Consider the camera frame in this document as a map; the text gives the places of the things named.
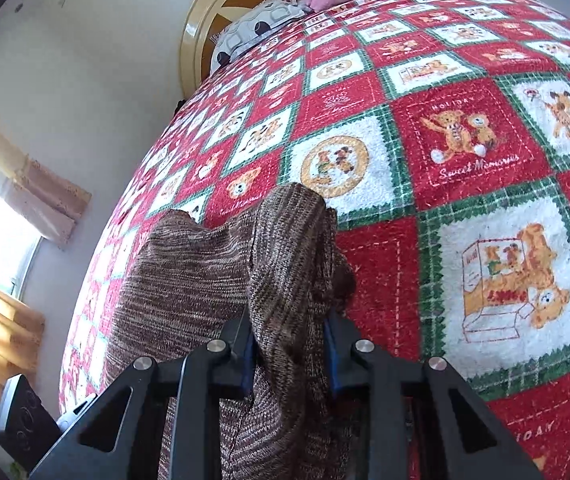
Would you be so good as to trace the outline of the brown knitted sweater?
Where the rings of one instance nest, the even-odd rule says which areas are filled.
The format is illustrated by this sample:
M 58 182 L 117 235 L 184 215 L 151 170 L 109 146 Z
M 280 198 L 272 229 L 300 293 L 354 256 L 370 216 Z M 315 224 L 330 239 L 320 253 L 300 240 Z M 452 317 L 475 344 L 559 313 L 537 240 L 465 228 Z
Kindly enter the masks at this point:
M 299 183 L 216 228 L 164 214 L 122 283 L 106 378 L 139 356 L 186 356 L 247 314 L 257 368 L 249 398 L 220 404 L 223 477 L 343 478 L 353 424 L 329 393 L 323 323 L 355 279 L 335 235 L 335 211 Z

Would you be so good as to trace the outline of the yellow curtain side window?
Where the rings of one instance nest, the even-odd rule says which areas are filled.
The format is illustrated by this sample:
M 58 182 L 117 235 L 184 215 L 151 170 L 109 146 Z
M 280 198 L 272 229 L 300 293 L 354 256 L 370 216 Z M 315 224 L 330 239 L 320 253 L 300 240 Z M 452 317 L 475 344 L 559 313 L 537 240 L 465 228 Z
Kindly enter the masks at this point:
M 0 133 L 1 197 L 46 240 L 65 246 L 91 194 L 22 152 Z

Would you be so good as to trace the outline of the red patchwork teddy bedspread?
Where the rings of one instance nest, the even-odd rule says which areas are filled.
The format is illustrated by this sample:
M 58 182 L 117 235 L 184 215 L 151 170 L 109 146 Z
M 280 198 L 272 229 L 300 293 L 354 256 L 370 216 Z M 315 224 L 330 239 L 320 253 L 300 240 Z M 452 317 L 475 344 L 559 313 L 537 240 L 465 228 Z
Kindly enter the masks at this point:
M 105 387 L 122 282 L 165 212 L 214 228 L 288 182 L 337 212 L 362 333 L 443 356 L 569 479 L 570 18 L 538 0 L 352 0 L 207 78 L 95 249 L 60 408 Z

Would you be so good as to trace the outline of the grey patterned pillow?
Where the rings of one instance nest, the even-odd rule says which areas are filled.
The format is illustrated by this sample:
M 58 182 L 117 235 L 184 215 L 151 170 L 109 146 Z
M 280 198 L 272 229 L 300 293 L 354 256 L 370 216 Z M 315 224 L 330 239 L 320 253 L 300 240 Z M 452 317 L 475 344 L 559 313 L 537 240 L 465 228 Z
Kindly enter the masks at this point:
M 213 47 L 209 74 L 236 61 L 281 30 L 302 22 L 310 15 L 303 0 L 263 0 L 238 20 L 211 37 Z

